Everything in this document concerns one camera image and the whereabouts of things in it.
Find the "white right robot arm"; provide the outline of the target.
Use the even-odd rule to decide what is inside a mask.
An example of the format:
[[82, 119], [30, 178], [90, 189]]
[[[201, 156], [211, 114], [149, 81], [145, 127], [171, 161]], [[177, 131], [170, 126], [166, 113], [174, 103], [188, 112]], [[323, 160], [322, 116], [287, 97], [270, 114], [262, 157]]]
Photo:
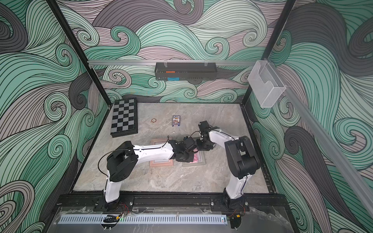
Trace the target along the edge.
[[196, 140], [198, 150], [210, 151], [216, 145], [225, 149], [231, 172], [225, 193], [229, 201], [241, 198], [247, 181], [261, 167], [250, 138], [231, 136], [222, 129], [211, 126], [207, 121], [199, 123], [199, 132], [201, 136]]

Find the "pink picture frame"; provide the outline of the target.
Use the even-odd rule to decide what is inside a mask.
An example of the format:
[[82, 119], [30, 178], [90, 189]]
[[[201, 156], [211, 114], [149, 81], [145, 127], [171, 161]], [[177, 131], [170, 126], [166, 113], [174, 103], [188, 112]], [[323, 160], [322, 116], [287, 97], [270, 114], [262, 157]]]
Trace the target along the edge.
[[[153, 139], [152, 145], [164, 144], [167, 141], [166, 138]], [[168, 167], [173, 166], [173, 160], [157, 159], [150, 161], [150, 167]]]

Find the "pink cloth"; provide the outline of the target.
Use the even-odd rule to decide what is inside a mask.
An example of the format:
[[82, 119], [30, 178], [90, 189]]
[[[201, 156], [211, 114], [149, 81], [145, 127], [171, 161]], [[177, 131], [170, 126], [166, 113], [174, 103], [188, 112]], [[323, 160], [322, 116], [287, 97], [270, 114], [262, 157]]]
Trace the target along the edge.
[[194, 154], [193, 163], [198, 163], [198, 162], [199, 162], [199, 155]]

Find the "green picture frame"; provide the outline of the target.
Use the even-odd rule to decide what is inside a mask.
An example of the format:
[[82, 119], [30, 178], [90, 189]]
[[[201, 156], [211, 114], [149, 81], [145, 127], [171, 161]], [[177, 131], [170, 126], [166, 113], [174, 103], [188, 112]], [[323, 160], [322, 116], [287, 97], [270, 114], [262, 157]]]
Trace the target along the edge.
[[198, 163], [193, 163], [193, 161], [192, 161], [192, 162], [189, 162], [189, 163], [182, 163], [183, 167], [200, 166], [200, 165], [205, 165], [206, 164], [205, 156], [204, 156], [204, 153], [202, 151], [198, 151], [197, 149], [195, 149], [194, 154], [199, 155], [199, 162]]

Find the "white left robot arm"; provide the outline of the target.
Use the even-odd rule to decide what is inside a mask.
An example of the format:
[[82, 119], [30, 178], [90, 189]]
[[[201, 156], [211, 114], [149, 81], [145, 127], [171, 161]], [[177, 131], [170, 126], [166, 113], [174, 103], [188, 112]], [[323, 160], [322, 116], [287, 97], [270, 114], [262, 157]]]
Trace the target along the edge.
[[197, 152], [197, 143], [192, 137], [182, 141], [167, 140], [157, 145], [139, 146], [125, 141], [112, 151], [106, 159], [106, 185], [104, 197], [106, 203], [119, 199], [122, 181], [127, 179], [137, 164], [153, 160], [176, 160], [182, 163], [192, 162]]

